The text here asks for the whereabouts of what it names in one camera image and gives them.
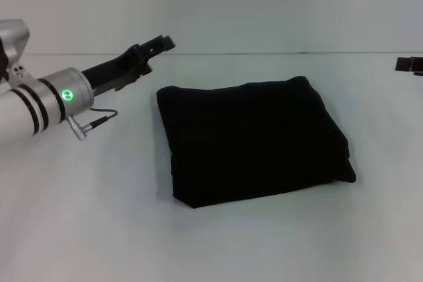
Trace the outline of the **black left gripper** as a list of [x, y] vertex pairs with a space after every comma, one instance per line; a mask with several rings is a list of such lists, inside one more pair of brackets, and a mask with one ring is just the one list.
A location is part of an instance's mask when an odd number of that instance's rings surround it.
[[144, 44], [136, 44], [122, 55], [83, 71], [94, 92], [119, 91], [126, 85], [152, 72], [148, 61], [175, 48], [170, 36], [158, 36]]

